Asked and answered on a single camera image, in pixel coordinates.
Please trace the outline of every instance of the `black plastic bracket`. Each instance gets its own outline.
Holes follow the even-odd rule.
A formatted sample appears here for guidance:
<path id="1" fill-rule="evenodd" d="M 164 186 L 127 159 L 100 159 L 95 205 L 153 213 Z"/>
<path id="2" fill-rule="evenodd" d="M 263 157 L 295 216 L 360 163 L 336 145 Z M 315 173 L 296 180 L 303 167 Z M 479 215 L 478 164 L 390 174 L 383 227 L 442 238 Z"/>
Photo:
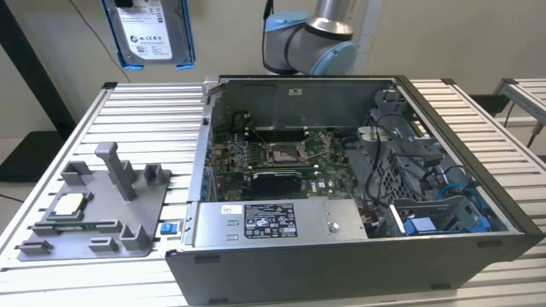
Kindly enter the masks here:
<path id="1" fill-rule="evenodd" d="M 515 81 L 512 78 L 503 78 L 503 81 L 506 84 L 512 84 L 512 85 L 519 84 L 519 82 Z"/>
<path id="2" fill-rule="evenodd" d="M 103 85 L 103 90 L 113 90 L 117 86 L 117 82 L 107 82 Z"/>
<path id="3" fill-rule="evenodd" d="M 440 79 L 440 81 L 442 81 L 446 85 L 458 85 L 458 83 L 455 82 L 455 80 L 452 80 L 451 78 L 443 78 L 443 79 Z"/>

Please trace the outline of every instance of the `metal rod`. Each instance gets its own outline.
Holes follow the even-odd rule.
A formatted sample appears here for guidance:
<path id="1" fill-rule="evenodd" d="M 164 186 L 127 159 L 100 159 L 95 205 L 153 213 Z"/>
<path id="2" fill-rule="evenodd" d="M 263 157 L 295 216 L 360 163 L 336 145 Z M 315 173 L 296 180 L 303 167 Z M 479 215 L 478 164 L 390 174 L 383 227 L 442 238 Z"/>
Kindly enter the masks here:
<path id="1" fill-rule="evenodd" d="M 353 0 L 317 0 L 313 16 L 331 21 L 344 22 L 352 3 Z"/>
<path id="2" fill-rule="evenodd" d="M 347 40 L 352 37 L 352 28 L 345 22 L 348 13 L 353 9 L 355 0 L 319 0 L 315 13 L 305 23 L 308 26 Z"/>

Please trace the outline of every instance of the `black frame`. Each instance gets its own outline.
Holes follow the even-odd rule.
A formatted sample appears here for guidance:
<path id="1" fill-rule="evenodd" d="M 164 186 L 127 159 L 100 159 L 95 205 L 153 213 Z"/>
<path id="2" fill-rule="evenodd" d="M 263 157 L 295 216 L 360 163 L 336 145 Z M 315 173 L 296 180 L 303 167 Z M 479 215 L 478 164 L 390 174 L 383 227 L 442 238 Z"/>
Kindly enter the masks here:
<path id="1" fill-rule="evenodd" d="M 61 138 L 66 140 L 76 121 L 5 1 L 0 1 L 0 43 Z"/>

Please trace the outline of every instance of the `blue connector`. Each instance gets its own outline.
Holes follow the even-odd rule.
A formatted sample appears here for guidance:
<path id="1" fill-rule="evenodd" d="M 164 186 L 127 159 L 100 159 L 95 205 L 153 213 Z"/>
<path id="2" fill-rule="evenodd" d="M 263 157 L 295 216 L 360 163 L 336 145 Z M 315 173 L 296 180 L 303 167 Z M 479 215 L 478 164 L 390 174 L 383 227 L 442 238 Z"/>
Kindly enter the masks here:
<path id="1" fill-rule="evenodd" d="M 179 232 L 179 225 L 176 223 L 163 223 L 160 234 L 161 235 L 176 235 Z"/>

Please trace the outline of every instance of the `aluminum extrusion table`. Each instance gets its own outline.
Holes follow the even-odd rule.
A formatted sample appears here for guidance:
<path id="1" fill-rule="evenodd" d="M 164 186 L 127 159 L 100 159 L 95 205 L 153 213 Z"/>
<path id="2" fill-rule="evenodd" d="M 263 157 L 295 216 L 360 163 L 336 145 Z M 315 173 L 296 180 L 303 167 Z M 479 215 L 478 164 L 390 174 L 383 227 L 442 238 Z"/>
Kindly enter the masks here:
<path id="1" fill-rule="evenodd" d="M 527 215 L 546 231 L 546 165 L 506 132 L 456 84 L 412 81 Z M 184 306 L 161 255 L 180 238 L 160 235 L 163 222 L 185 216 L 201 84 L 117 84 L 100 91 L 77 128 L 0 236 L 0 306 L 64 304 Z M 160 162 L 171 169 L 153 250 L 145 258 L 18 262 L 16 245 L 30 233 L 62 181 L 68 161 L 105 169 L 99 142 L 119 142 L 135 169 Z M 512 262 L 490 265 L 459 290 L 335 299 L 275 306 L 520 306 L 546 305 L 546 242 Z"/>

